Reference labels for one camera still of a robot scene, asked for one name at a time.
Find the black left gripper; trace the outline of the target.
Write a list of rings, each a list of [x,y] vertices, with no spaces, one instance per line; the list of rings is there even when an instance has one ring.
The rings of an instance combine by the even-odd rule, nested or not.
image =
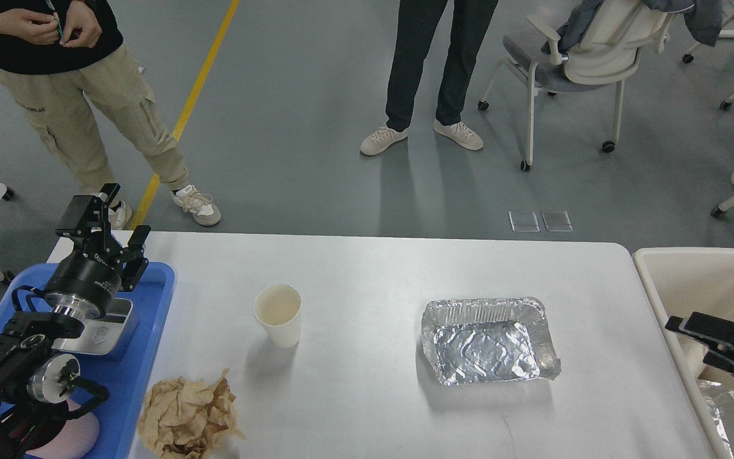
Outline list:
[[[100,319],[116,292],[133,291],[145,273],[145,241],[151,227],[136,227],[123,248],[112,235],[108,211],[119,191],[119,184],[107,183],[97,194],[72,197],[55,234],[72,240],[76,252],[59,262],[46,284],[43,298],[50,307]],[[115,263],[105,256],[117,256]]]

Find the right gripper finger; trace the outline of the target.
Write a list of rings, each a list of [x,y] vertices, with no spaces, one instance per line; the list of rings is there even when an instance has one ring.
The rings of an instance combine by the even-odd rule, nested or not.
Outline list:
[[[734,321],[693,312],[688,317],[670,316],[665,329],[701,342],[712,353],[734,352]]]

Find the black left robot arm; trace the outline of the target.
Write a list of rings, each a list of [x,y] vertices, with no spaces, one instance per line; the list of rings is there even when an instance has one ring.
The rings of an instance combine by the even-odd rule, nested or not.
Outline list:
[[[148,226],[136,229],[127,246],[113,237],[108,213],[119,189],[107,183],[97,194],[74,196],[55,231],[73,242],[73,252],[44,289],[24,288],[27,310],[12,291],[15,311],[0,334],[0,458],[23,457],[50,427],[79,420],[110,398],[107,387],[82,375],[78,358],[54,343],[93,328],[148,267]]]

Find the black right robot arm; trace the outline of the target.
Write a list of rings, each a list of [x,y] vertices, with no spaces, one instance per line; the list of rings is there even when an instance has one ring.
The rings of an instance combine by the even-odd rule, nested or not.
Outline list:
[[[706,348],[702,363],[734,377],[733,321],[693,312],[689,317],[669,317],[665,329],[701,343]]]

